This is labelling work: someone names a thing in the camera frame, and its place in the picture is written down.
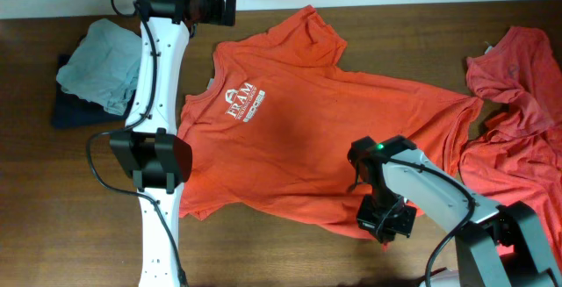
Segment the orange printed t-shirt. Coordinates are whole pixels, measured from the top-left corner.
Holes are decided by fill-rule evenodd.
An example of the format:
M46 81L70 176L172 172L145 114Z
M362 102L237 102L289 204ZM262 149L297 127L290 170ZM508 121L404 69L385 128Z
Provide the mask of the orange printed t-shirt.
M210 88L185 99L179 137L193 152L179 213L206 219L243 203L364 239L356 215L368 193L347 159L363 137L413 141L455 175L482 101L338 61L346 41L312 6L241 41L220 43Z

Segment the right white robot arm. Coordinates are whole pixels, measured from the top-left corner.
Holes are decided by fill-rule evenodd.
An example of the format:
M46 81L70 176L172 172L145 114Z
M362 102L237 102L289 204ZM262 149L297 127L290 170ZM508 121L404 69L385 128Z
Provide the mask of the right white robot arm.
M560 286L561 272L535 211L500 204L439 169L411 140L352 142L355 185L369 184L358 226L380 243L410 236L423 210L446 235L426 265L425 286Z

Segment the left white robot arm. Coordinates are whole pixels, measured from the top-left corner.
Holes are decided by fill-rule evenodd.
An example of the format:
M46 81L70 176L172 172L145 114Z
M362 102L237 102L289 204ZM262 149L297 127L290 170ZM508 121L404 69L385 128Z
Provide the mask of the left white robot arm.
M177 136L176 98L186 47L199 24L232 26L236 0L135 0L140 70L132 108L110 148L140 201L141 286L185 286L178 249L179 204L192 167Z

